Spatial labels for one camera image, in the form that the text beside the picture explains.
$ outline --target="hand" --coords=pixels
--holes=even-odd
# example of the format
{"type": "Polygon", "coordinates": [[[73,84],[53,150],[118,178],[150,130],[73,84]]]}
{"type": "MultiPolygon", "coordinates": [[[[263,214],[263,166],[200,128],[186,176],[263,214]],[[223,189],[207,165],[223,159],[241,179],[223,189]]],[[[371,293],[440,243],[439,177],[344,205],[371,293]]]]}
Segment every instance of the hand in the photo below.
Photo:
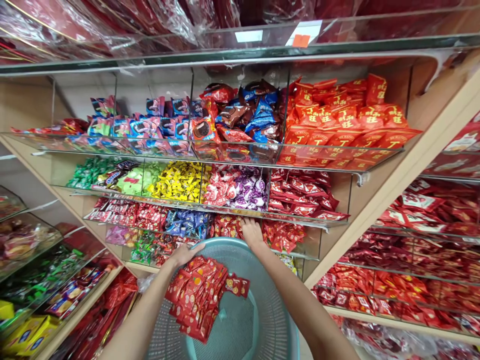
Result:
{"type": "Polygon", "coordinates": [[[240,225],[243,238],[250,249],[253,250],[253,248],[265,244],[262,229],[258,222],[249,217],[244,217],[240,221],[240,225]]]}
{"type": "Polygon", "coordinates": [[[172,261],[176,268],[181,267],[188,263],[192,258],[200,251],[202,251],[205,247],[205,244],[199,244],[195,248],[191,249],[190,245],[183,244],[177,248],[168,260],[172,261]]]}

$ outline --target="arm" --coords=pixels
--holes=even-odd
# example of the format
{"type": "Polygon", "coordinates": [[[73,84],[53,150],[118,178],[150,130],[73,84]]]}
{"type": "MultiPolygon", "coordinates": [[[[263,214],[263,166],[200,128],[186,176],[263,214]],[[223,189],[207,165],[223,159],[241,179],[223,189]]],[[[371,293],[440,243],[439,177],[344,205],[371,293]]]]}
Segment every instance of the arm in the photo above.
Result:
{"type": "Polygon", "coordinates": [[[359,360],[322,304],[264,243],[260,225],[252,219],[241,221],[248,247],[260,260],[280,293],[298,330],[305,338],[314,360],[359,360]]]}
{"type": "Polygon", "coordinates": [[[205,245],[201,244],[190,250],[187,245],[182,245],[173,252],[161,266],[157,276],[133,311],[102,351],[100,360],[142,360],[144,358],[173,274],[178,267],[188,263],[204,247],[205,245]]]}

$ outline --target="person's left hand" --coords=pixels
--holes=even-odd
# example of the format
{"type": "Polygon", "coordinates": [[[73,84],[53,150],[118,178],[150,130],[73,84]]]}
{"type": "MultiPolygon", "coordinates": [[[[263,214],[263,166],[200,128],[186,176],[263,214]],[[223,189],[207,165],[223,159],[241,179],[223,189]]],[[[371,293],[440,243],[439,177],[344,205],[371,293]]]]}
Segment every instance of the person's left hand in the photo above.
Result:
{"type": "Polygon", "coordinates": [[[190,245],[183,244],[177,248],[171,256],[168,258],[171,262],[173,262],[176,268],[181,267],[188,263],[192,258],[200,251],[202,251],[205,247],[205,244],[199,244],[195,246],[195,248],[191,249],[190,245]]]}

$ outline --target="yellow box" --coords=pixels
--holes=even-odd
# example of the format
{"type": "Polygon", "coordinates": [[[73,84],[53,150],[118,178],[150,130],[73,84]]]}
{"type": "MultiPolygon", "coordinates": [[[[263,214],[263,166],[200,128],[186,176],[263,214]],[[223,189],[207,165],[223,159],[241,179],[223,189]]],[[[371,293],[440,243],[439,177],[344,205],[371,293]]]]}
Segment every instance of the yellow box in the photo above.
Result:
{"type": "Polygon", "coordinates": [[[14,316],[14,305],[11,302],[0,300],[0,320],[9,320],[14,316]]]}
{"type": "Polygon", "coordinates": [[[3,351],[9,355],[15,355],[27,348],[30,340],[44,322],[47,316],[33,315],[23,322],[5,341],[3,351]]]}
{"type": "Polygon", "coordinates": [[[19,351],[17,355],[29,357],[32,356],[39,346],[48,338],[59,326],[59,320],[52,316],[47,316],[33,337],[28,341],[25,350],[19,351]]]}

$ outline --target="plastic basket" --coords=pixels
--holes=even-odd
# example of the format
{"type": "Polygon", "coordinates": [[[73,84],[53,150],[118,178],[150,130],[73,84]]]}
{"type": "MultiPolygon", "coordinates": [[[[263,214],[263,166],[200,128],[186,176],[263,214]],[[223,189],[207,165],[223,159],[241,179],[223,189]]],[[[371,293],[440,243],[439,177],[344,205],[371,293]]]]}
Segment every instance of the plastic basket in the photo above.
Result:
{"type": "Polygon", "coordinates": [[[199,253],[224,264],[230,273],[250,280],[248,298],[226,292],[208,343],[179,332],[165,300],[147,359],[163,360],[298,360],[299,335],[272,279],[247,244],[231,237],[202,242],[199,253]]]}

